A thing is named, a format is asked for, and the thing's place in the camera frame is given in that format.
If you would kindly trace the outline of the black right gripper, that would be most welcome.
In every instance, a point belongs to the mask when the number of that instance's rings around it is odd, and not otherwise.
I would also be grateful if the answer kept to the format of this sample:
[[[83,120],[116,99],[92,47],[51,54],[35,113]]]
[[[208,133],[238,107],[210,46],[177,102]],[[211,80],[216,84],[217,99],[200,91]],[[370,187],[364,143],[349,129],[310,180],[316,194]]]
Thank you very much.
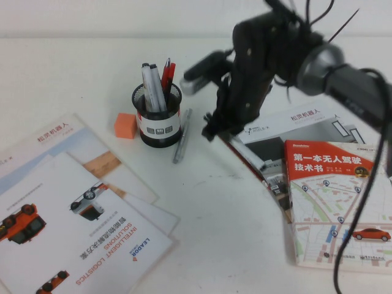
[[[268,12],[234,27],[231,81],[220,87],[214,113],[203,117],[203,137],[213,141],[223,130],[237,136],[259,116],[276,75],[294,82],[304,59],[305,32],[303,19],[292,12]]]

